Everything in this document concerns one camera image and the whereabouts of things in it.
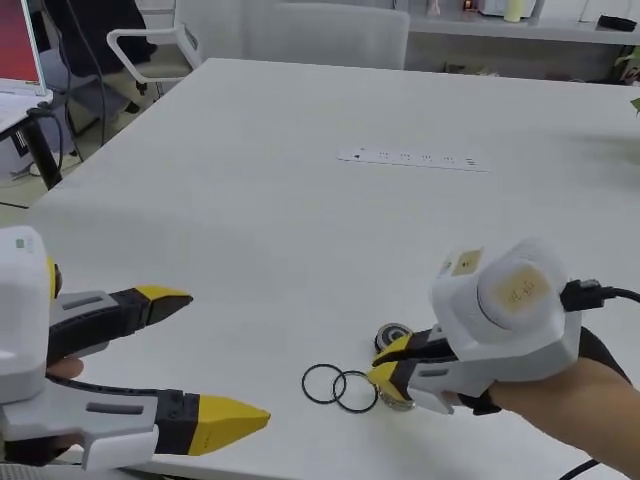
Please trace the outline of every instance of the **computer monitor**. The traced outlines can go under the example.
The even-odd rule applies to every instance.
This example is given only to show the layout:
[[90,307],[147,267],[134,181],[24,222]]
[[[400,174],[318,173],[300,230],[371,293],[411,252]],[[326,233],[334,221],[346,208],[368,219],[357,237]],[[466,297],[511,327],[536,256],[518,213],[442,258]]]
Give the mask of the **computer monitor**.
[[0,92],[46,94],[27,0],[0,0]]

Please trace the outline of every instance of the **white table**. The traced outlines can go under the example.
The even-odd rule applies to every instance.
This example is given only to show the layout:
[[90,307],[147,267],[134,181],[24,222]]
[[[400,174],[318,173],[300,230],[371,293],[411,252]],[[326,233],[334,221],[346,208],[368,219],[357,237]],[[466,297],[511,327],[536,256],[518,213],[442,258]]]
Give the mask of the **white table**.
[[[66,291],[153,282],[195,296],[89,358],[83,379],[228,395],[273,414],[227,449],[157,458],[155,471],[557,479],[585,455],[513,415],[379,405],[354,416],[308,401],[300,377],[316,362],[366,369],[384,323],[432,325],[430,284],[457,245],[538,235],[577,277],[640,289],[634,93],[209,60],[30,210]],[[470,154],[493,173],[336,160],[358,145]],[[587,322],[636,381],[639,316],[620,300]],[[600,467],[589,478],[621,477]]]

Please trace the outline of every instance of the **label sticker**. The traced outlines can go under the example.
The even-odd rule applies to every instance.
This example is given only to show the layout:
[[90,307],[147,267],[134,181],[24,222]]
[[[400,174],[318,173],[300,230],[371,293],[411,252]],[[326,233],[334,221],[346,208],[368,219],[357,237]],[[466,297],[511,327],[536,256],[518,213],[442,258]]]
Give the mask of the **label sticker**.
[[531,265],[512,274],[495,290],[500,305],[509,313],[518,313],[551,290],[547,279]]
[[480,265],[480,259],[482,258],[482,249],[480,250],[470,250],[468,252],[464,252],[458,258],[458,262],[456,263],[456,268],[453,269],[452,277],[457,277],[460,275],[471,275],[478,269],[478,265]]

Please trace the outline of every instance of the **chair armrest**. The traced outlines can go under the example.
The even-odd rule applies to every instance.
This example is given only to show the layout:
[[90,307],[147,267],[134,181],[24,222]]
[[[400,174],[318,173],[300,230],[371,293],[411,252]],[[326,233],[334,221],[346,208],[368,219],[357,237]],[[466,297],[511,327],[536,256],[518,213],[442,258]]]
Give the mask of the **chair armrest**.
[[157,28],[157,29],[117,29],[107,34],[107,44],[113,50],[113,53],[120,59],[125,68],[129,71],[131,76],[139,83],[156,83],[156,82],[179,82],[182,78],[147,78],[142,75],[138,69],[131,63],[129,57],[124,53],[120,45],[118,45],[118,39],[120,37],[158,37],[158,36],[173,36],[176,44],[179,44],[179,36],[181,28]]

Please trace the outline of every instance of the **black cable on floor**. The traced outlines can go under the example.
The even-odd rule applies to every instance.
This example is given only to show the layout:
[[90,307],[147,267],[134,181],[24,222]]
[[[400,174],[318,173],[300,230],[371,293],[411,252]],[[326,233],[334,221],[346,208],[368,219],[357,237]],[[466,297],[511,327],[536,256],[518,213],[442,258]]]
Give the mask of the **black cable on floor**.
[[68,61],[68,56],[67,56],[67,52],[64,49],[64,44],[62,43],[62,35],[60,34],[60,31],[58,30],[58,27],[56,27],[56,24],[53,21],[53,17],[51,16],[51,14],[49,13],[49,9],[47,8],[47,2],[43,1],[42,2],[42,9],[44,10],[44,13],[47,15],[47,18],[49,19],[49,23],[51,23],[51,26],[53,27],[53,29],[56,32],[56,37],[58,39],[58,52],[60,52],[60,58],[62,59],[62,57],[64,56],[65,61],[63,63],[65,63],[65,67],[67,69],[67,89],[65,90],[65,95],[64,95],[64,121],[67,125],[67,130],[69,131],[69,137],[71,138],[71,143],[73,143],[73,149],[75,150],[76,154],[78,155],[78,158],[80,159],[81,162],[84,162],[84,157],[82,156],[82,152],[80,152],[80,149],[78,148],[78,142],[76,141],[76,137],[74,135],[74,131],[75,129],[71,128],[71,122],[69,121],[69,90],[71,90],[71,69],[69,68],[69,61]]
[[91,45],[89,45],[89,41],[87,37],[85,37],[84,32],[82,31],[82,27],[80,26],[80,22],[78,21],[78,17],[76,16],[76,12],[73,9],[73,5],[71,5],[71,0],[67,0],[67,7],[69,9],[69,13],[73,18],[73,22],[76,25],[76,29],[78,30],[78,34],[82,39],[82,43],[84,43],[87,52],[91,56],[91,60],[93,61],[94,66],[96,67],[96,74],[98,75],[98,79],[100,80],[100,95],[102,97],[102,128],[100,130],[100,146],[103,147],[106,139],[106,128],[107,128],[107,92],[104,88],[104,75],[102,74],[102,68],[100,68],[100,63],[96,58],[93,50],[91,50]]

